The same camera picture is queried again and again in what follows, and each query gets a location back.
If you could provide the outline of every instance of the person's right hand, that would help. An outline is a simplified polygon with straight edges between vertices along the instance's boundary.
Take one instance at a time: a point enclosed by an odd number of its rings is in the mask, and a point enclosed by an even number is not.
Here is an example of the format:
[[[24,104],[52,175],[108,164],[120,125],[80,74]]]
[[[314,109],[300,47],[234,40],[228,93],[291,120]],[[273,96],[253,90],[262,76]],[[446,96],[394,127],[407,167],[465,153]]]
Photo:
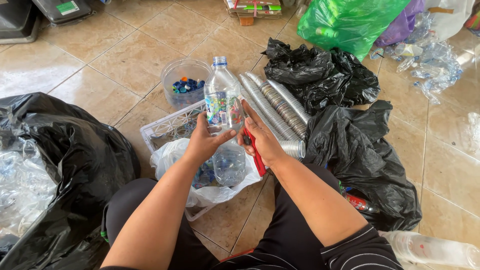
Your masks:
[[[260,116],[253,110],[246,100],[241,102],[243,110],[246,111],[249,117],[245,118],[245,126],[250,133],[255,137],[255,147],[262,157],[262,162],[265,166],[274,167],[278,162],[288,155],[283,151],[272,131],[265,125]],[[248,146],[243,142],[245,132],[243,129],[237,134],[238,144],[245,148],[247,154],[255,156],[255,150],[252,146]]]

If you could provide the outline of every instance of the striped sleeve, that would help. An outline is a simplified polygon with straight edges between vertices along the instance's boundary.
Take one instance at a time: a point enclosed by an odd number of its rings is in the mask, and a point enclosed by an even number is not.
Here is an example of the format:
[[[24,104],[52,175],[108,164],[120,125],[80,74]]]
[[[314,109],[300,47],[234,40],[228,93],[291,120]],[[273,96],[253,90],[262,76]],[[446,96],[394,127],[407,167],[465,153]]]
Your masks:
[[[320,252],[331,270],[403,270],[387,240],[370,224]]]

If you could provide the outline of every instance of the red utility knife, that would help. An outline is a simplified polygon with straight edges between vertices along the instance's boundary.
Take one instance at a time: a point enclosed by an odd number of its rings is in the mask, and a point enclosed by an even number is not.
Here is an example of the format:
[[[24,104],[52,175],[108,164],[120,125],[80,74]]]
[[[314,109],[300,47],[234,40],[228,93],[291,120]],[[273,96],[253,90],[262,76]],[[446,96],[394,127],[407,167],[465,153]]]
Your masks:
[[[250,131],[248,131],[247,128],[243,128],[243,131],[245,132],[245,136],[243,136],[243,142],[246,145],[253,146],[253,149],[255,149],[255,156],[253,157],[253,160],[255,161],[255,166],[257,166],[260,177],[262,177],[264,174],[267,173],[267,170],[265,169],[265,165],[262,162],[262,157],[258,153],[257,147],[255,146],[255,137],[250,133]]]

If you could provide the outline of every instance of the black pants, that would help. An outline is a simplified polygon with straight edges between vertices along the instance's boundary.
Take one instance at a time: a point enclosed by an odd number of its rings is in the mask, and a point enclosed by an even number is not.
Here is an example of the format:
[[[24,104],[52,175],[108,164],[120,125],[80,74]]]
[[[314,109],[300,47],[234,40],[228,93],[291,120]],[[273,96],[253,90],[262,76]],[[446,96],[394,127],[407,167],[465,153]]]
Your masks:
[[[340,192],[338,179],[329,171],[313,164],[306,164],[329,186]],[[104,211],[103,231],[110,246],[115,242],[123,225],[150,193],[156,181],[149,178],[134,180],[122,187],[111,199]],[[275,212],[254,252],[275,255],[299,270],[327,269],[322,261],[323,245],[309,228],[298,207],[276,181]],[[218,259],[200,242],[183,215],[177,243],[168,269],[210,269]]]

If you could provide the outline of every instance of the purple plastic bag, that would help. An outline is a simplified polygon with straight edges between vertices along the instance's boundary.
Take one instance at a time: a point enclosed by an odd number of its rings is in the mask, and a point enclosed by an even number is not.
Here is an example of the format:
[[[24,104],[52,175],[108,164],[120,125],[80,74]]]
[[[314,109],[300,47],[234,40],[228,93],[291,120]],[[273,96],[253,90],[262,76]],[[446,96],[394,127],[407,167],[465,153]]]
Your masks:
[[[423,12],[425,0],[412,0],[402,12],[388,25],[387,29],[377,38],[377,47],[394,44],[410,36],[415,26],[415,15]]]

